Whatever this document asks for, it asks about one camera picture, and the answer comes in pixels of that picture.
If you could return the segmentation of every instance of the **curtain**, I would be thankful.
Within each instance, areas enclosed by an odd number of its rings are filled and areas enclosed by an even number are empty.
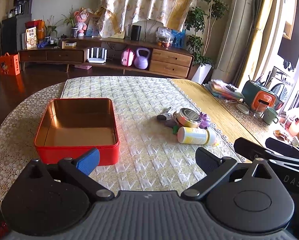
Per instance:
[[[100,0],[97,15],[99,34],[110,37],[124,27],[144,20],[156,20],[169,29],[181,31],[197,0]]]
[[[272,2],[273,0],[253,0],[252,30],[248,39],[245,57],[233,81],[233,84],[239,90],[243,89],[243,86],[249,79],[248,76],[252,78],[254,76],[260,54],[263,31],[271,11]]]

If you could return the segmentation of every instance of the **kettlebell handle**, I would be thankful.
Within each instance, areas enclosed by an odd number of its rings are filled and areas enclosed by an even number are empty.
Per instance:
[[[151,51],[149,50],[149,49],[147,49],[147,48],[138,48],[137,50],[136,50],[136,55],[138,56],[138,57],[140,57],[140,55],[139,55],[139,51],[140,50],[143,50],[143,51],[147,51],[147,56],[145,57],[146,59],[148,59],[149,57],[150,57],[150,54],[151,54]]]

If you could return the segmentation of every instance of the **black gripper pad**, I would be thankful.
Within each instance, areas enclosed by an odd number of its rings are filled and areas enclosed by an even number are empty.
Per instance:
[[[243,235],[212,220],[198,201],[181,199],[176,191],[120,191],[108,202],[96,202],[88,217],[53,236],[25,236],[12,231],[4,240],[295,240],[281,230],[269,235]]]

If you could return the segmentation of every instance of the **wooden tv stand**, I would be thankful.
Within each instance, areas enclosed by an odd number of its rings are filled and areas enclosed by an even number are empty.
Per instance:
[[[54,49],[47,47],[44,49],[29,49],[19,51],[19,61],[25,66],[25,62],[40,62],[40,63],[64,63],[69,64],[90,65],[93,67],[104,67],[125,71],[136,71],[142,73],[156,74],[166,77],[188,78],[191,76],[192,63],[194,57],[184,49],[165,48],[158,46],[155,43],[143,41],[131,41],[126,39],[115,38],[92,38],[79,37],[68,38],[69,41],[77,42],[77,46],[73,49]],[[87,61],[87,49],[93,47],[102,47],[103,42],[125,44],[126,47],[136,49],[139,47],[148,48],[151,50],[151,56],[147,69],[138,69],[133,65],[123,66],[120,60],[107,59],[105,63],[89,63]]]

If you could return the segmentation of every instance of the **cylindrical speaker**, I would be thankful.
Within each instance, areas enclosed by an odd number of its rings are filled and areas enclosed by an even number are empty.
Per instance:
[[[140,35],[140,30],[142,29],[142,26],[139,25],[132,25],[131,26],[131,41],[138,41],[139,40],[139,35]]]

